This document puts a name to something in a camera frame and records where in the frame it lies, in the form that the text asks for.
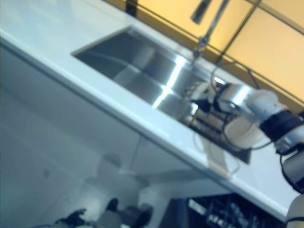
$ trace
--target kitchen faucet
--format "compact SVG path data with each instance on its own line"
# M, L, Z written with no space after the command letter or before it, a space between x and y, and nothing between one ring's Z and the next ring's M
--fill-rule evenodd
M197 24L199 24L201 22L203 15L207 11L207 8L208 8L210 2L211 2L211 0L202 0L200 2L200 4L198 5L198 7L196 8L196 10L194 11L194 13L191 16L191 19L193 22L195 22ZM206 46L210 40L210 36L211 36L215 26L217 25L222 13L224 12L228 2L229 2L229 0L222 1L221 5L218 8L216 15L213 18L213 21L211 22L211 24L209 26L209 29L208 29L206 35L199 37L199 41L193 50L193 62L195 62L196 59L198 57L200 57L201 51L202 50L204 51L206 49Z

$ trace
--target yellow wall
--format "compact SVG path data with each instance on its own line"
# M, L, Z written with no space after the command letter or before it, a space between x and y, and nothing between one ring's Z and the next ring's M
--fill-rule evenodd
M190 16L199 2L138 0L196 36L204 35L221 0L212 0L202 23L196 25ZM304 0L263 0L262 4L304 27ZM210 44L223 50L251 7L246 0L230 0ZM304 100L304 36L270 14L256 9L227 54Z

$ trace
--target sink basin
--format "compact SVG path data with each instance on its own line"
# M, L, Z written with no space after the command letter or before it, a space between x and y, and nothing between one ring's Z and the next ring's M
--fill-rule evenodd
M73 55L177 120L193 108L182 98L185 89L206 77L189 60L133 28Z

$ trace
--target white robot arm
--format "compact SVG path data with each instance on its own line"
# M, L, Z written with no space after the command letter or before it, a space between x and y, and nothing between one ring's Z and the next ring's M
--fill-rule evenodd
M200 99L218 111L243 116L259 127L281 156L286 181L301 195L290 206L288 228L304 228L304 120L271 91L226 83L217 78Z

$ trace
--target white cabinet door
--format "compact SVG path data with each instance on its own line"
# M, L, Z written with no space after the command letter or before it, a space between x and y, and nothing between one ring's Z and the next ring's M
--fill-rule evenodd
M229 193L226 188L145 137L140 140L132 171L150 184L147 191L172 198Z
M86 208L98 219L110 198L135 205L145 183L1 91L1 227L53 223Z
M140 138L138 132L3 48L1 66L2 86L9 93L79 144L107 155L117 165L129 165ZM29 138L33 132L29 129L24 136ZM41 132L37 137L43 138Z

